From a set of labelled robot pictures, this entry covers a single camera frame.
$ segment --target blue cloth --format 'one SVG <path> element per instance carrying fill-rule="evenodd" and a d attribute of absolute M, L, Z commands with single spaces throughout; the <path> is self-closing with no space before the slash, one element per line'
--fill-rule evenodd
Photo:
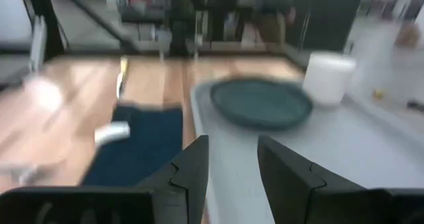
<path fill-rule="evenodd" d="M 127 121 L 131 136 L 99 148 L 82 186 L 133 186 L 182 151 L 180 108 L 149 111 L 118 105 L 112 121 Z"/>

